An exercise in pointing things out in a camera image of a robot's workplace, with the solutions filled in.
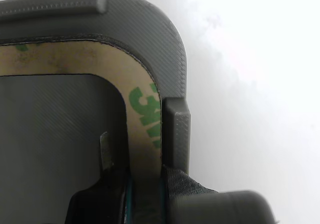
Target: black plastic piece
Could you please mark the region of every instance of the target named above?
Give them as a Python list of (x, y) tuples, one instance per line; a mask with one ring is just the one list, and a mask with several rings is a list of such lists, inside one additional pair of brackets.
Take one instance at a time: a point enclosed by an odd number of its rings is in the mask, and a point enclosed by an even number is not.
[(169, 203), (168, 224), (275, 224), (267, 202), (254, 192), (200, 194)]

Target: carbon fiber texture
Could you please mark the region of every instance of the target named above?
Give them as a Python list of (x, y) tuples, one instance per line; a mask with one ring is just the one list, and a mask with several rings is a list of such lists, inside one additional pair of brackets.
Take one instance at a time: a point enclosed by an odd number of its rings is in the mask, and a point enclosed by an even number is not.
[(124, 101), (93, 75), (0, 77), (0, 127), (0, 223), (64, 223), (100, 178), (100, 135), (128, 149)]
[(103, 13), (107, 0), (6, 0), (0, 3), (0, 21), (42, 15)]

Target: gray plastic frame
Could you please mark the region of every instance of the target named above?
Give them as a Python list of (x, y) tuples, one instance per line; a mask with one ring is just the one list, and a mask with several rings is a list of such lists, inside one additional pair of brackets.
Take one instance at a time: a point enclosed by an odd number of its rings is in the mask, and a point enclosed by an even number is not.
[(6, 0), (0, 45), (93, 40), (134, 56), (162, 101), (162, 163), (188, 173), (190, 112), (187, 59), (172, 22), (145, 0)]

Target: gray plastic block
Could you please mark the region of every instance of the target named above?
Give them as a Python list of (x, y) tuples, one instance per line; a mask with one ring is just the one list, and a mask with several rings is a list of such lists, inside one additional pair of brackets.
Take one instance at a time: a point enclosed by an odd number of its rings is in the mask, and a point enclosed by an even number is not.
[(188, 173), (191, 115), (187, 102), (166, 98), (162, 108), (162, 163)]

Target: gray plastic tab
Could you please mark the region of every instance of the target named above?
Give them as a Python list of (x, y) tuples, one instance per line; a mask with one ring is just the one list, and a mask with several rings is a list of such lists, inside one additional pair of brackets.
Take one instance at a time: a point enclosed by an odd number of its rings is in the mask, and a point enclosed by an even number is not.
[(187, 102), (166, 98), (162, 108), (162, 163), (188, 173), (191, 115)]
[(5, 0), (0, 2), (0, 21), (46, 15), (104, 13), (107, 0)]

